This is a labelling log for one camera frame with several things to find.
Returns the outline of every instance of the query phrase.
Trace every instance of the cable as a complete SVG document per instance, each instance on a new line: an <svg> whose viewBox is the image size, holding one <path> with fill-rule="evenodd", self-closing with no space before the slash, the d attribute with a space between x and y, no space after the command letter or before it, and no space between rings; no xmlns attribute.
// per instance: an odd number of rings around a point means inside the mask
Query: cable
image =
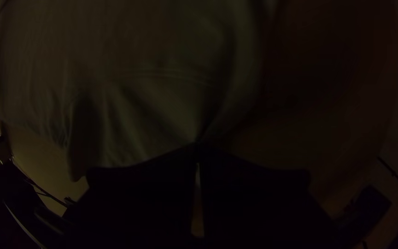
<svg viewBox="0 0 398 249"><path fill-rule="evenodd" d="M57 203L61 204L62 206L68 208L68 205L67 205L67 204L65 204L64 202L62 202L62 201L59 200L58 198L54 197L53 195L49 194L47 191L45 191L44 189L42 189L40 186L38 186L38 185L37 185L36 183L34 183L32 180L30 180L30 179L24 179L24 181L27 182L28 184L34 186L34 187L37 187L37 188L38 188L41 192L43 192L44 194L41 194L41 193L38 193L38 192L35 192L35 193L40 194L40 195L43 195L43 196L47 196L47 197L49 197L49 198L52 198L55 202L57 202Z"/></svg>
<svg viewBox="0 0 398 249"><path fill-rule="evenodd" d="M47 197L48 197L48 195L43 194L43 193L40 193L40 192L35 192L35 193L37 193L37 194L39 194L39 195L42 195L42 196L47 196Z"/></svg>
<svg viewBox="0 0 398 249"><path fill-rule="evenodd" d="M398 180L398 174L395 172L395 170L393 170L381 157L377 157L377 160L381 163L381 164L383 164L383 166L385 166L385 168L387 169L387 170L389 170L389 172L391 172L391 175L393 176L393 177L395 177L397 180Z"/></svg>

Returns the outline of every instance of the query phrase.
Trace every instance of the wire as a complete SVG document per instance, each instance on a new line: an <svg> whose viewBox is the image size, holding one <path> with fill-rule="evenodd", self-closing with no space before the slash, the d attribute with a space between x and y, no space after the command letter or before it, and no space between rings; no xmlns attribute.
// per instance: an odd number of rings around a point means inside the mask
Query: wire
<svg viewBox="0 0 398 249"><path fill-rule="evenodd" d="M39 194L39 195L42 195L42 196L47 196L47 197L49 197L48 195L43 194L43 193L40 193L40 192L35 192L35 193L37 193L37 194Z"/></svg>
<svg viewBox="0 0 398 249"><path fill-rule="evenodd" d="M49 198L52 198L55 202L57 202L57 203L61 204L62 206L68 208L68 205L67 205L67 204L65 204L64 202L62 202L62 201L59 200L58 198L54 197L53 195L49 194L47 191L45 191L44 189L42 189L40 186L38 186L38 185L37 185L36 183L34 183L32 180L30 180L30 179L23 179L23 180L24 180L25 182L27 182L28 184L30 184L30 185L32 185L32 186L34 186L34 187L37 187L37 188L38 188L41 192L43 192L44 194L41 194L41 193L38 193L38 192L35 192L35 193L40 194L40 195L43 195L43 196L47 196L47 197L49 197Z"/></svg>
<svg viewBox="0 0 398 249"><path fill-rule="evenodd" d="M383 164L383 166L385 166L385 168L387 169L387 170L389 170L389 172L391 172L391 175L393 176L393 177L395 177L397 180L398 180L398 174L395 172L395 170L393 170L381 157L377 157L377 160L381 163L381 164Z"/></svg>

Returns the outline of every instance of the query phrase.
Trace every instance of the dark object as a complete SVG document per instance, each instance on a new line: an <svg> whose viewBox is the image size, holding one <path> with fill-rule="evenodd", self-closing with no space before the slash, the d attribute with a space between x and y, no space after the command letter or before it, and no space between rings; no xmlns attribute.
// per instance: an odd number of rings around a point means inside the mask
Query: dark object
<svg viewBox="0 0 398 249"><path fill-rule="evenodd" d="M205 237L210 248L331 248L335 226L309 195L309 173L270 170L203 148Z"/></svg>
<svg viewBox="0 0 398 249"><path fill-rule="evenodd" d="M362 190L351 210L335 220L339 235L335 248L358 244L386 214L391 202L372 186Z"/></svg>
<svg viewBox="0 0 398 249"><path fill-rule="evenodd" d="M204 239L190 233L196 162ZM38 245L51 249L346 249L359 243L391 205L369 186L351 212L332 221L309 195L307 172L270 170L192 144L132 167L91 169L89 190L61 218L43 206L16 167L0 169L7 208Z"/></svg>

